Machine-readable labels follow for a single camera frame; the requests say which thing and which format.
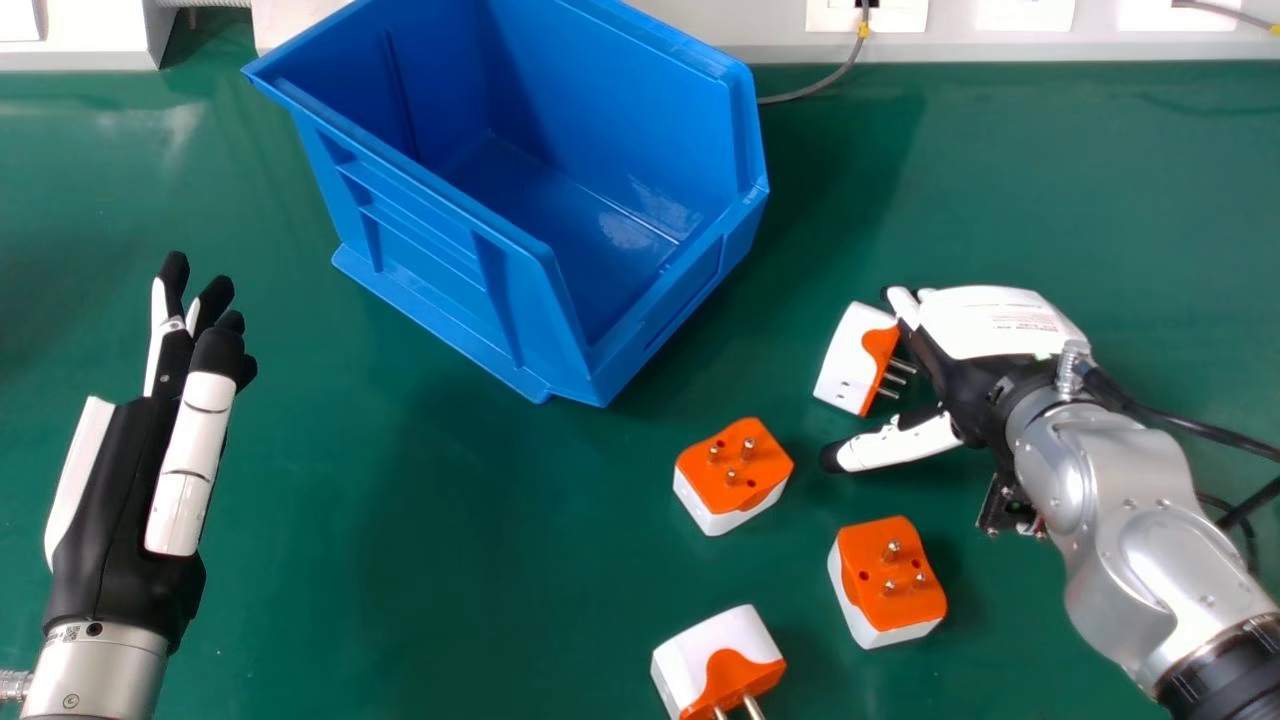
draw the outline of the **robotic hand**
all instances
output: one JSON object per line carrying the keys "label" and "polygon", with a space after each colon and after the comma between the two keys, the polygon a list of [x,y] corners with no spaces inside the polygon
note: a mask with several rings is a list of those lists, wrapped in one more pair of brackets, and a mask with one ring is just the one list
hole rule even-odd
{"label": "robotic hand", "polygon": [[[814,395],[865,414],[892,369],[927,377],[941,402],[832,443],[824,468],[988,448],[979,529],[1057,546],[1068,615],[1094,650],[1175,719],[1280,716],[1280,610],[1201,510],[1174,438],[1115,411],[1130,404],[1079,328],[1025,290],[890,287],[884,299],[892,315],[846,314]],[[893,357],[900,343],[910,363]]]}
{"label": "robotic hand", "polygon": [[196,552],[236,393],[257,374],[219,275],[183,313],[172,252],[151,290],[142,397],[84,404],[45,530],[52,592],[33,674],[0,673],[23,719],[148,719],[205,589]]}

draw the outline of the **tabletop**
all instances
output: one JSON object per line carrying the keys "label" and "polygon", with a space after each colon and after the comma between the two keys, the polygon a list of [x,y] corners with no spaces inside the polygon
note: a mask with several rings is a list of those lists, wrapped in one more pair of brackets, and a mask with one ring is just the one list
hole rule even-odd
{"label": "tabletop", "polygon": [[[599,410],[527,404],[329,265],[338,240],[289,117],[238,72],[234,18],[180,23],[160,73],[0,76],[0,666],[40,646],[45,515],[83,398],[140,392],[150,277],[182,249],[193,284],[237,281],[261,375],[157,717],[649,720],[653,648],[745,602],[790,664],[774,719],[1164,716],[1073,630],[1051,546],[974,529],[988,456],[829,477],[817,450],[883,416],[810,391],[849,302],[1001,283],[1056,302],[1147,402],[1280,437],[1280,64],[868,65],[763,109],[754,250]],[[748,415],[795,475],[705,538],[672,465]],[[1229,500],[1272,473],[1184,446]],[[950,615],[867,652],[826,555],[896,514]],[[1276,520],[1256,516],[1272,591]]]}

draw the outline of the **green work surface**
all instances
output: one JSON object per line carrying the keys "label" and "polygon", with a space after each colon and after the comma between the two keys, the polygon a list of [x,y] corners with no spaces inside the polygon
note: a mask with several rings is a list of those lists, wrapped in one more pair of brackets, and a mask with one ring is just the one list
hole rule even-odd
{"label": "green work surface", "polygon": [[[776,719],[1162,716],[1076,637],[1051,546],[974,530],[984,454],[828,477],[817,450],[877,424],[810,389],[850,301],[1006,283],[1057,302],[1139,397],[1280,437],[1280,65],[865,67],[763,110],[755,249],[598,410],[525,402],[332,269],[289,117],[239,76],[248,27],[202,17],[157,74],[0,77],[0,666],[36,657],[63,455],[86,395],[138,392],[150,277],[177,247],[193,283],[236,278],[262,372],[161,719],[652,720],[653,648],[745,602],[790,664]],[[762,70],[762,90],[818,73]],[[708,539],[672,464],[745,415],[795,475]],[[1208,492],[1267,479],[1187,447]],[[824,561],[838,528],[893,514],[950,615],[864,652]],[[1257,516],[1272,589],[1276,519]]]}

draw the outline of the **wall socket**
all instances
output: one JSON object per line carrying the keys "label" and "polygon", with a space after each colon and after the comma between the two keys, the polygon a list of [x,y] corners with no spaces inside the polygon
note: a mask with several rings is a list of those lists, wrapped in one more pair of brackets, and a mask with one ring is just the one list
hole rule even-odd
{"label": "wall socket", "polygon": [[[1213,0],[1239,10],[1242,0]],[[1231,32],[1238,22],[1216,13],[1171,8],[1170,0],[1117,0],[1116,29],[1121,32]]]}
{"label": "wall socket", "polygon": [[852,32],[870,3],[872,32],[924,32],[929,0],[805,0],[806,32]]}
{"label": "wall socket", "polygon": [[1075,0],[978,0],[974,27],[984,32],[1071,32]]}

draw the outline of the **storage bin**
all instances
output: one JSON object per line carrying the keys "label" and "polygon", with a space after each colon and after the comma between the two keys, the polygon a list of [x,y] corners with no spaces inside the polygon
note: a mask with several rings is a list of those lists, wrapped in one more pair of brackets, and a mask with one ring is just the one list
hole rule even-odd
{"label": "storage bin", "polygon": [[334,265],[535,402],[607,405],[768,196],[750,70],[614,0],[358,0],[244,72]]}

